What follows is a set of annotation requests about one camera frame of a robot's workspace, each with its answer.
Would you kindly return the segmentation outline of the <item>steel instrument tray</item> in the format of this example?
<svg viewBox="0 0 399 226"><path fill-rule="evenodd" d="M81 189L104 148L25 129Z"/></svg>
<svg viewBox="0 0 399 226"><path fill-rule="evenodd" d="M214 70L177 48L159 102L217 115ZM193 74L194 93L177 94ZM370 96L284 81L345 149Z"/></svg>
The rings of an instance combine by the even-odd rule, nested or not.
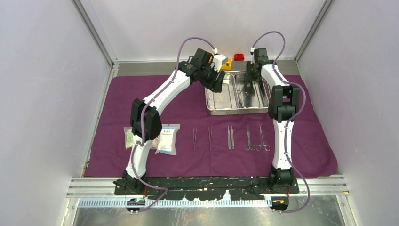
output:
<svg viewBox="0 0 399 226"><path fill-rule="evenodd" d="M265 98L263 81L251 82L248 96L239 92L245 82L244 71L233 71L225 75L221 93L205 90L207 111L210 115L237 115L267 113L269 100Z"/></svg>

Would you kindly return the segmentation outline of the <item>orange yellow toy block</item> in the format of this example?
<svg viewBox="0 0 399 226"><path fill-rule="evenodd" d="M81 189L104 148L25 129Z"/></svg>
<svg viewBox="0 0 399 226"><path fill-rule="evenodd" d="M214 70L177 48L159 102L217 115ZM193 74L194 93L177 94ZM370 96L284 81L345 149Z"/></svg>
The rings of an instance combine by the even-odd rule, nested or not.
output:
<svg viewBox="0 0 399 226"><path fill-rule="evenodd" d="M222 65L221 69L230 71L232 69L232 62L233 60L231 58L228 58L225 64Z"/></svg>

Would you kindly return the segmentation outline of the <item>steel surgical forceps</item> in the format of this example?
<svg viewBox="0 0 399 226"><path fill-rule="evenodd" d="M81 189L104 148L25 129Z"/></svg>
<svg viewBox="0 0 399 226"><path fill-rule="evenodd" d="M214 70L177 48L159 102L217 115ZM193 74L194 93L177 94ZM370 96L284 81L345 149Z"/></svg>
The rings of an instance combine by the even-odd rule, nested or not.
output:
<svg viewBox="0 0 399 226"><path fill-rule="evenodd" d="M242 89L240 90L240 94L246 98L248 96L248 90L251 88L251 82L244 82L242 83Z"/></svg>

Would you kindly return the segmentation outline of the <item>steel tweezers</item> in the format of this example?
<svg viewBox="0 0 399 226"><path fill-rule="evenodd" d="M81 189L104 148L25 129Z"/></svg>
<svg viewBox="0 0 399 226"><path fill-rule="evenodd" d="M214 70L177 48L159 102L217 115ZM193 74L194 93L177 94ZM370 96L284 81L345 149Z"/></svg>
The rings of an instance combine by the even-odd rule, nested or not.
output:
<svg viewBox="0 0 399 226"><path fill-rule="evenodd" d="M196 147L196 137L197 137L197 129L193 128L193 151L195 152Z"/></svg>
<svg viewBox="0 0 399 226"><path fill-rule="evenodd" d="M213 133L213 126L208 127L208 140L209 140L209 150L212 150L212 133Z"/></svg>

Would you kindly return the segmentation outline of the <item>purple cloth wrap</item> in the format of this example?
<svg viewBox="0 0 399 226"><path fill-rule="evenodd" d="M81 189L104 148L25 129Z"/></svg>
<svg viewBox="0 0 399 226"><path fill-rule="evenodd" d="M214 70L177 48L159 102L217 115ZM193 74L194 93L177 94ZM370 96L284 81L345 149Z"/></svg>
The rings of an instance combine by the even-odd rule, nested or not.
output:
<svg viewBox="0 0 399 226"><path fill-rule="evenodd" d="M91 148L87 177L121 177L130 151L125 149L124 127L129 126L134 99L155 91L167 76L125 76L113 78ZM177 155L150 151L146 164L149 177L267 176L274 156L274 127L268 114L210 115L205 90L199 83L181 92L161 114L163 123L180 124L176 137ZM213 126L212 150L208 127ZM260 142L259 125L270 151L245 150L247 125L251 142ZM227 126L233 127L235 149L228 149ZM197 129L193 151L193 128ZM329 146L310 100L296 118L292 134L292 162L307 178L337 172L337 159Z"/></svg>

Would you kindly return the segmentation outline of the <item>steel surgical scissors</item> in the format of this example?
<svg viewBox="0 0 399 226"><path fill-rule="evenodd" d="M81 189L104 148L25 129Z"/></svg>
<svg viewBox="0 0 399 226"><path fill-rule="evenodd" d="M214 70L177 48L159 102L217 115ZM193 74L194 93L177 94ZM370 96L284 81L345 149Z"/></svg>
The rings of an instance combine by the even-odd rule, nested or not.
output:
<svg viewBox="0 0 399 226"><path fill-rule="evenodd" d="M267 145L266 143L265 143L265 141L264 141L264 137L263 137L263 131L262 131L262 127L261 127L261 125L259 125L259 136L260 136L260 144L258 144L258 145L256 145L255 146L255 149L257 150L257 151L260 151L260 150L262 150L262 149L264 149L265 151L270 151L270 146L269 145Z"/></svg>
<svg viewBox="0 0 399 226"><path fill-rule="evenodd" d="M247 144L244 145L245 150L255 150L255 145L251 143L251 134L250 134L250 126L247 125Z"/></svg>

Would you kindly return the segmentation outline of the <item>white sterile pouch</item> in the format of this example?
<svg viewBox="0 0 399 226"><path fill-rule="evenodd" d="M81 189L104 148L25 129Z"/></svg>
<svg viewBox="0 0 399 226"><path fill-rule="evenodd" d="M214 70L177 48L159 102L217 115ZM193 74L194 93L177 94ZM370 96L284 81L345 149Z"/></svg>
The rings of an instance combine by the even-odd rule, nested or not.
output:
<svg viewBox="0 0 399 226"><path fill-rule="evenodd" d="M180 124L163 124L155 154L177 155L176 137Z"/></svg>

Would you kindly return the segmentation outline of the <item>green packet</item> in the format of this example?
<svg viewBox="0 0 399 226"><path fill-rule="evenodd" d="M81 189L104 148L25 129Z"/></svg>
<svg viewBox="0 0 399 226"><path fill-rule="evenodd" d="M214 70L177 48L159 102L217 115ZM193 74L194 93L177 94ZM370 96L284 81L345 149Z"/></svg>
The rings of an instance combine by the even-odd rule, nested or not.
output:
<svg viewBox="0 0 399 226"><path fill-rule="evenodd" d="M124 127L123 129L125 134L125 149L127 150L129 148L132 148L134 144L134 134L132 133L132 127Z"/></svg>

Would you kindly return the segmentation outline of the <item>pink clear packet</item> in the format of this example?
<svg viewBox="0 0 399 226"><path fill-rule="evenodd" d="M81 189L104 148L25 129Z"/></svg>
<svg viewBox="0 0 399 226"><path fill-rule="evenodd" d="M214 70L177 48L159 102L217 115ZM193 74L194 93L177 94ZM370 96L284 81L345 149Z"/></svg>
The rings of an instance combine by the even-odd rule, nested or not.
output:
<svg viewBox="0 0 399 226"><path fill-rule="evenodd" d="M151 143L151 149L157 150L158 144L159 144L159 138L154 139L154 140L152 141L152 143Z"/></svg>

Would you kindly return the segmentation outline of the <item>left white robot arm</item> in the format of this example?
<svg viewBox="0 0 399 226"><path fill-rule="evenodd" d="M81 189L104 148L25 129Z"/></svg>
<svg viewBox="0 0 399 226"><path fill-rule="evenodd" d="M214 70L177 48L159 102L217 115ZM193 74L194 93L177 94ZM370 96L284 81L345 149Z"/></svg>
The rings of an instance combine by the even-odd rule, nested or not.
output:
<svg viewBox="0 0 399 226"><path fill-rule="evenodd" d="M197 81L208 90L220 93L225 75L222 65L227 60L227 56L216 50L210 53L199 48L187 61L178 61L168 79L153 93L133 101L130 125L135 144L122 178L114 181L116 195L138 195L144 190L142 179L152 141L161 133L162 112L180 92Z"/></svg>

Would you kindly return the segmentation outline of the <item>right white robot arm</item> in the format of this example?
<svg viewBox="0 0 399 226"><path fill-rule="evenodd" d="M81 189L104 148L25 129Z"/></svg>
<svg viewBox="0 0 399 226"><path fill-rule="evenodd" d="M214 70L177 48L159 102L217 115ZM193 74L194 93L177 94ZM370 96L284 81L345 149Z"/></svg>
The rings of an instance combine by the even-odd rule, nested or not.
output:
<svg viewBox="0 0 399 226"><path fill-rule="evenodd" d="M300 110L301 90L282 75L276 63L269 59L266 48L252 47L250 54L252 59L246 64L246 79L264 80L270 90L268 114L274 126L275 151L268 176L268 187L274 193L281 193L291 186L295 179L291 160L291 137L293 116Z"/></svg>

